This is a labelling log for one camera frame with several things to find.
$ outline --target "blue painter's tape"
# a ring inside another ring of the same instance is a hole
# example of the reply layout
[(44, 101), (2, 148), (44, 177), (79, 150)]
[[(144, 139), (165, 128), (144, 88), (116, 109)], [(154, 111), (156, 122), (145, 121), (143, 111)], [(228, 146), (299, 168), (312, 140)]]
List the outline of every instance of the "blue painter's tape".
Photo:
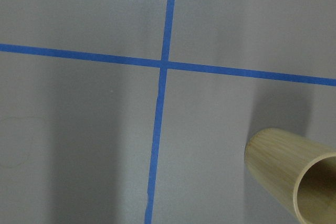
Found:
[(0, 44), (0, 51), (14, 52), (18, 54), (30, 54), (30, 55), (67, 58), (67, 59), (118, 63), (118, 64), (126, 64), (126, 65), (153, 67), (153, 68), (163, 67), (167, 69), (175, 69), (175, 70), (183, 70), (183, 71), (226, 74), (226, 75), (231, 75), (231, 76), (243, 76), (243, 77), (252, 77), (252, 78), (260, 78), (260, 79), (268, 79), (268, 80), (301, 82), (301, 83), (310, 83), (310, 84), (336, 87), (336, 79), (313, 77), (313, 76), (301, 76), (297, 74), (288, 74), (288, 73), (276, 73), (276, 72), (266, 72), (266, 71), (250, 70), (250, 69), (227, 68), (227, 67), (199, 65), (199, 64), (183, 63), (183, 62), (172, 62), (172, 61), (164, 62), (161, 60), (93, 54), (89, 52), (66, 51), (66, 50), (59, 50), (59, 49), (27, 47), (27, 46), (8, 45), (8, 44)]
[(156, 183), (156, 171), (158, 168), (158, 159), (159, 159), (159, 147), (160, 147), (161, 125), (162, 125), (166, 80), (167, 80), (167, 69), (161, 68), (160, 76), (159, 76), (159, 93), (157, 95), (156, 110), (155, 110), (152, 152), (151, 152), (151, 160), (150, 160), (150, 167), (149, 167), (148, 189), (147, 189), (148, 202), (147, 202), (147, 208), (145, 212), (145, 224), (152, 223), (155, 183)]
[(239, 69), (239, 68), (226, 68), (226, 67), (198, 65), (182, 62), (171, 62), (171, 61), (165, 62), (164, 65), (168, 69), (176, 69), (184, 71), (216, 73), (216, 74), (226, 74), (230, 76), (242, 76), (242, 77), (252, 77), (268, 80), (291, 81), (291, 82), (336, 86), (336, 79), (331, 78), (301, 76), (297, 74), (275, 73), (275, 72), (266, 72), (266, 71)]
[(164, 24), (163, 44), (161, 60), (168, 61), (170, 41), (172, 36), (173, 16), (174, 16), (175, 0), (167, 0), (166, 19)]
[(77, 59), (77, 60), (91, 60), (91, 61), (127, 64), (127, 65), (135, 65), (135, 66), (145, 66), (145, 67), (154, 67), (154, 68), (159, 68), (162, 65), (160, 60), (132, 58), (132, 57), (115, 56), (115, 55), (93, 54), (90, 52), (77, 52), (77, 51), (67, 51), (67, 50), (59, 50), (59, 49), (40, 48), (40, 47), (8, 45), (8, 44), (0, 44), (0, 51), (15, 52), (18, 54), (41, 55), (41, 56), (51, 56), (51, 57), (58, 57), (58, 58)]
[[(161, 54), (162, 64), (169, 61), (169, 51), (170, 51), (173, 16), (174, 16), (174, 4), (175, 4), (175, 0), (167, 0), (166, 17), (165, 17), (163, 42), (162, 42), (162, 54)], [(148, 201), (147, 201), (147, 207), (145, 211), (145, 220), (144, 220), (145, 224), (151, 224), (152, 217), (153, 217), (156, 171), (158, 168), (159, 146), (160, 146), (160, 137), (161, 137), (161, 125), (162, 125), (162, 114), (163, 114), (163, 106), (164, 106), (166, 79), (167, 79), (167, 69), (162, 65), (160, 68), (159, 92), (157, 95), (156, 110), (155, 110), (152, 153), (151, 153), (151, 160), (150, 160), (148, 189), (147, 189)]]

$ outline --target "bamboo tube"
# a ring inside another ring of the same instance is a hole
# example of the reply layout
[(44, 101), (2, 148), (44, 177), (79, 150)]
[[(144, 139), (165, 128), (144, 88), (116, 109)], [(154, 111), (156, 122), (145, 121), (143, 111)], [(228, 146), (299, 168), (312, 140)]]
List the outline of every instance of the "bamboo tube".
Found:
[(336, 223), (336, 149), (267, 128), (247, 144), (245, 163), (302, 224)]

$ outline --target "vertical tape strip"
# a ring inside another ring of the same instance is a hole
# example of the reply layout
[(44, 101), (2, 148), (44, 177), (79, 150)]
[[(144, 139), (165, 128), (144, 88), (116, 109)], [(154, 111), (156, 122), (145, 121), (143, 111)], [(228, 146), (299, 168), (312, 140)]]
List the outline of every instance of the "vertical tape strip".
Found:
[[(173, 15), (174, 15), (174, 4), (175, 4), (175, 0), (167, 0), (166, 17), (165, 17), (163, 42), (162, 42), (162, 54), (161, 54), (162, 62), (168, 62), (169, 60), (170, 41), (171, 41), (172, 26), (173, 26)], [(147, 189), (148, 202), (147, 202), (147, 208), (146, 208), (145, 220), (144, 220), (145, 224), (152, 223), (155, 184), (156, 184), (156, 171), (158, 169), (159, 147), (160, 147), (161, 125), (162, 125), (166, 80), (167, 80), (167, 68), (162, 66), (160, 68), (159, 91), (157, 95), (156, 110), (155, 110), (153, 143), (152, 143), (151, 161), (150, 161), (149, 177), (148, 177), (148, 189)]]

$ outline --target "tube opening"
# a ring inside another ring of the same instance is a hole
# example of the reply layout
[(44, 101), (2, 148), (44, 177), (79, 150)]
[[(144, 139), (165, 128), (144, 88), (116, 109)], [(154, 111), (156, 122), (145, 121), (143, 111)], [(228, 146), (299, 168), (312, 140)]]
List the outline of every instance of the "tube opening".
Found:
[(297, 200), (301, 216), (307, 223), (336, 223), (336, 157), (317, 162), (305, 173)]

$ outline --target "bamboo cup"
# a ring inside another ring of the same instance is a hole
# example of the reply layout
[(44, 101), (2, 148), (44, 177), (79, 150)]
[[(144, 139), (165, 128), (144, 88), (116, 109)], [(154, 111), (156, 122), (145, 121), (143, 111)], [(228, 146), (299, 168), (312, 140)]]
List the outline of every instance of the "bamboo cup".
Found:
[(245, 163), (302, 224), (336, 224), (336, 149), (267, 128), (247, 144)]

